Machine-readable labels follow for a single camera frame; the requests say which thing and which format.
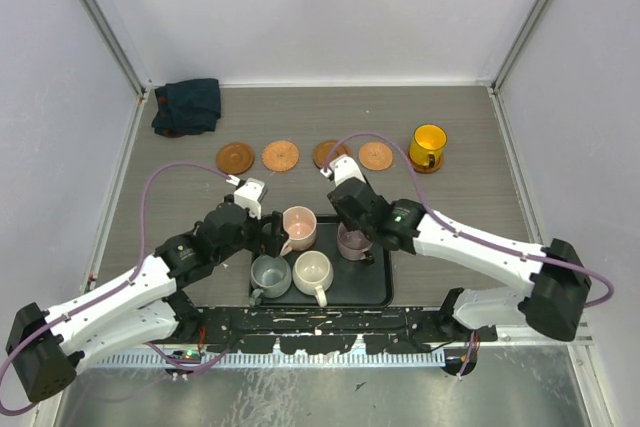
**cream mug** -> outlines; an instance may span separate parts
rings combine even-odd
[[[305,252],[293,266],[293,283],[303,294],[313,295],[320,307],[327,306],[326,291],[333,282],[331,261],[322,252]]]

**gray mug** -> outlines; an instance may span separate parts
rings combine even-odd
[[[291,267],[282,257],[261,255],[251,264],[251,285],[251,307],[260,305],[262,297],[280,297],[291,286]]]

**white mug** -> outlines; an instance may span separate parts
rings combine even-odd
[[[289,240],[280,255],[286,255],[292,250],[302,252],[316,241],[318,221],[315,214],[306,207],[296,206],[285,210],[282,225],[289,234]]]
[[[327,306],[326,291],[333,282],[331,261],[322,252],[305,252],[293,266],[293,283],[303,294],[313,295],[320,307]]]

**wire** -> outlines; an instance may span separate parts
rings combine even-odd
[[[29,335],[26,339],[24,339],[22,342],[20,342],[16,346],[16,348],[13,349],[13,351],[7,356],[5,361],[0,366],[0,385],[2,384],[2,381],[4,380],[4,376],[7,374],[7,371],[9,370],[9,366],[13,363],[13,361],[20,354],[20,352],[22,352],[25,349],[25,347],[27,347],[31,342],[33,342],[35,339],[37,339],[42,334],[44,334],[47,330],[52,329],[53,327],[55,327],[56,325],[60,324],[61,322],[69,320],[73,316],[79,314],[80,312],[83,312],[84,310],[86,310],[86,309],[88,309],[90,307],[93,307],[96,304],[99,304],[103,300],[106,300],[106,299],[116,295],[118,292],[121,292],[123,289],[127,288],[130,285],[130,282],[133,282],[137,278],[138,274],[140,274],[140,270],[142,270],[142,263],[144,261],[145,251],[146,251],[146,247],[147,247],[147,241],[146,241],[146,203],[147,203],[147,197],[149,195],[149,191],[151,189],[151,185],[153,184],[153,181],[156,179],[156,177],[158,177],[158,175],[160,175],[165,170],[171,169],[173,167],[195,167],[195,168],[198,168],[198,169],[206,170],[206,171],[212,172],[214,174],[217,174],[217,175],[223,177],[224,179],[230,179],[230,177],[227,174],[224,174],[224,173],[220,172],[215,167],[212,167],[210,165],[205,165],[205,164],[199,164],[199,163],[196,163],[196,162],[186,162],[186,161],[185,162],[170,162],[170,163],[165,164],[165,165],[157,168],[156,170],[154,170],[152,172],[152,174],[149,176],[149,178],[147,179],[147,182],[144,185],[144,189],[142,190],[142,200],[140,202],[140,237],[141,237],[141,239],[140,239],[140,252],[139,252],[139,255],[138,255],[138,263],[136,264],[136,267],[135,267],[133,273],[131,274],[131,276],[129,277],[129,279],[127,281],[123,282],[122,284],[114,287],[113,289],[105,292],[104,294],[99,295],[98,297],[96,297],[95,299],[87,302],[86,304],[81,305],[79,307],[76,307],[75,309],[70,310],[66,315],[61,315],[61,316],[57,317],[56,319],[52,320],[51,322],[43,325],[42,327],[37,329],[35,332],[33,332],[31,335]],[[161,350],[158,352],[158,354],[162,358],[164,358],[165,360],[169,361],[169,359],[170,359],[169,356],[166,355]],[[203,367],[204,365],[211,366],[211,365],[214,365],[214,364],[215,364],[215,362],[213,362],[213,363],[209,362],[207,364],[203,364],[201,367]],[[184,370],[189,370],[188,368],[186,368],[185,366],[182,366],[182,365],[180,365],[179,368],[184,369]],[[2,400],[0,400],[0,414],[6,415],[8,417],[15,417],[15,416],[22,415],[22,414],[25,414],[25,413],[29,412],[35,406],[36,406],[35,403],[31,403],[31,404],[29,404],[29,405],[27,405],[25,407],[20,408],[20,409],[12,410],[12,409],[6,408],[4,406],[4,404],[2,404]]]
[[[458,378],[462,379],[462,375],[464,374],[464,371],[467,369],[467,365],[469,365],[469,362],[471,361],[471,353],[473,352],[473,343],[474,343],[474,339],[476,337],[476,331],[474,330],[473,332],[471,332],[471,335],[469,336],[469,346],[467,347],[467,355],[464,357],[464,362],[462,362],[462,367],[460,367],[460,370],[458,371]]]
[[[572,264],[570,262],[566,262],[564,260],[557,260],[557,259],[552,259],[550,257],[543,257],[541,255],[524,255],[523,253],[520,251],[517,251],[515,249],[510,249],[509,247],[504,247],[502,245],[498,245],[498,244],[494,244],[493,242],[490,242],[488,240],[482,239],[480,237],[476,237],[475,235],[471,235],[468,234],[466,232],[457,232],[455,227],[453,227],[452,225],[449,225],[448,222],[445,222],[443,219],[441,219],[438,214],[435,212],[435,210],[431,207],[431,205],[429,204],[429,202],[427,202],[427,199],[424,195],[424,192],[422,191],[422,189],[420,188],[420,184],[418,182],[418,177],[416,175],[415,170],[413,169],[412,165],[411,165],[411,161],[409,160],[409,158],[407,157],[407,154],[404,152],[403,149],[400,148],[400,146],[398,144],[396,144],[393,140],[391,140],[390,138],[388,138],[385,135],[379,134],[377,132],[356,132],[355,134],[351,134],[348,135],[347,137],[339,140],[338,142],[336,142],[333,146],[333,148],[331,149],[331,151],[329,152],[329,154],[327,155],[327,158],[324,161],[324,165],[322,166],[322,170],[324,172],[327,172],[328,166],[329,166],[329,159],[331,159],[333,157],[333,154],[336,152],[336,150],[342,145],[344,144],[346,141],[353,139],[355,137],[363,137],[363,136],[367,136],[367,137],[376,137],[380,140],[385,141],[386,143],[388,143],[389,145],[391,145],[392,147],[394,147],[398,153],[400,154],[400,157],[402,159],[404,159],[405,164],[407,165],[407,167],[409,168],[409,173],[411,174],[411,178],[413,179],[413,186],[416,190],[416,193],[418,194],[418,198],[420,199],[420,203],[422,204],[422,206],[425,208],[425,210],[427,211],[427,214],[429,214],[429,216],[431,216],[431,218],[433,220],[436,221],[436,223],[438,223],[443,229],[448,230],[449,232],[452,232],[454,234],[456,234],[459,237],[462,237],[463,239],[467,239],[470,240],[472,242],[475,242],[477,244],[480,244],[484,247],[488,247],[490,249],[496,250],[498,252],[502,252],[504,254],[509,254],[509,255],[513,255],[514,257],[518,257],[519,259],[522,258],[523,260],[533,260],[536,262],[542,262],[545,264],[551,264],[551,265],[555,265],[557,267],[562,267],[564,269],[568,269],[568,270],[572,270],[574,272],[578,272],[580,274],[583,275],[587,275],[589,277],[592,277],[596,280],[599,280],[600,282],[602,282],[605,287],[607,288],[607,292],[602,295],[601,297],[598,297],[597,299],[591,300],[587,303],[585,303],[585,307],[594,307],[596,305],[602,304],[604,302],[606,302],[607,300],[609,300],[611,297],[613,297],[613,293],[614,293],[614,286],[611,283],[611,281],[609,279],[607,279],[604,275],[599,274],[598,272],[595,272],[593,270],[587,269],[581,265],[577,265],[577,264]]]
[[[455,342],[455,340],[450,340],[449,342],[444,342],[444,343],[442,343],[442,344],[438,345],[437,347],[431,347],[431,351],[432,351],[432,352],[433,352],[433,351],[436,351],[436,350],[438,350],[438,349],[441,349],[441,348],[443,348],[443,347],[446,347],[447,345],[453,344],[454,342]]]
[[[474,354],[474,357],[478,357],[478,352],[480,351],[480,334],[478,333],[478,331],[476,330],[476,336],[475,336],[475,343],[476,343],[476,351]]]
[[[202,349],[204,348],[204,341],[207,338],[207,327],[203,325],[198,329],[198,331],[200,332],[200,340],[198,340],[198,352],[202,352]]]
[[[220,362],[220,360],[231,351],[231,349],[225,349],[222,352],[220,352],[218,355],[216,355],[213,359],[211,359],[209,362],[205,362],[204,364],[200,364],[200,365],[194,366],[194,365],[181,364],[180,362],[176,361],[175,359],[172,359],[167,354],[165,354],[160,347],[158,347],[155,344],[152,344],[150,342],[145,342],[145,345],[147,347],[151,347],[160,357],[162,357],[164,360],[166,360],[167,363],[173,365],[176,369],[188,370],[188,371],[191,371],[194,374],[202,374],[202,373],[204,373],[205,371],[207,371],[209,369],[209,367],[211,367],[211,366],[217,364],[218,362]]]

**mug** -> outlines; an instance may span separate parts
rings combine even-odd
[[[282,214],[282,225],[289,234],[289,240],[282,248],[285,255],[292,250],[307,250],[316,241],[317,225],[315,214],[306,207],[291,207]]]
[[[447,134],[437,125],[421,125],[413,133],[409,157],[420,167],[434,168],[440,158],[444,146],[447,145]]]
[[[322,252],[305,252],[293,266],[293,283],[300,292],[315,296],[320,307],[327,306],[326,291],[333,282],[331,261]]]
[[[291,286],[291,267],[282,257],[261,255],[251,264],[251,285],[254,288],[249,297],[251,307],[260,305],[262,297],[280,297]]]
[[[359,230],[349,232],[343,223],[338,226],[338,250],[340,254],[351,261],[364,260],[367,264],[373,263],[370,249],[373,245]]]

